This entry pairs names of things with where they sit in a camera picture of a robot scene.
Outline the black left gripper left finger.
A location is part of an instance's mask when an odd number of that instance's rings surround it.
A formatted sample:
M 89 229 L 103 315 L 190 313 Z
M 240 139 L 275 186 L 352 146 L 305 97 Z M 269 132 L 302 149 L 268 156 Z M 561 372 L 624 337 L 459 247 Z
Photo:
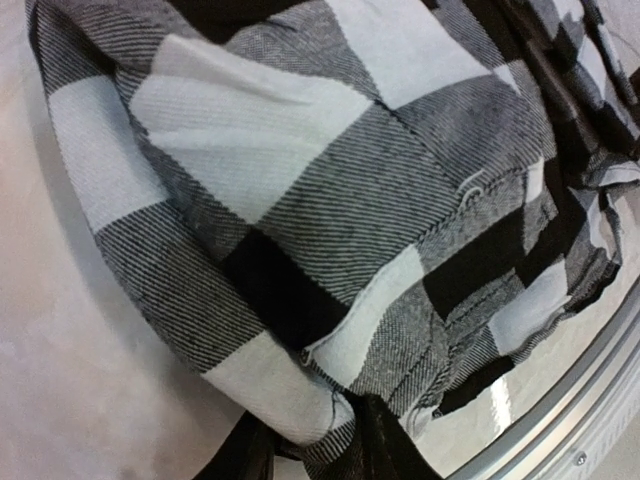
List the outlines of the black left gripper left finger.
M 197 480 L 272 480 L 274 432 L 245 412 Z

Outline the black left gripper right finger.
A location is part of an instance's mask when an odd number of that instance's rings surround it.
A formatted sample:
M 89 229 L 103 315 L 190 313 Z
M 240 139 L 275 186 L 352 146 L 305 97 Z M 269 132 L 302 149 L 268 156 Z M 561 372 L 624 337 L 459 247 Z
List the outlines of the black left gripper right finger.
M 429 479 L 430 467 L 379 397 L 361 402 L 365 479 Z

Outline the black white patterned garment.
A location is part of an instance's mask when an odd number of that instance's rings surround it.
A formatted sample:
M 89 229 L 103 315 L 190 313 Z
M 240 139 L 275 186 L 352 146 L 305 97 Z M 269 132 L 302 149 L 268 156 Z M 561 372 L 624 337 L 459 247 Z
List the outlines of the black white patterned garment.
M 639 76 L 593 1 L 30 1 L 67 174 L 125 293 L 275 458 L 365 479 L 595 303 Z

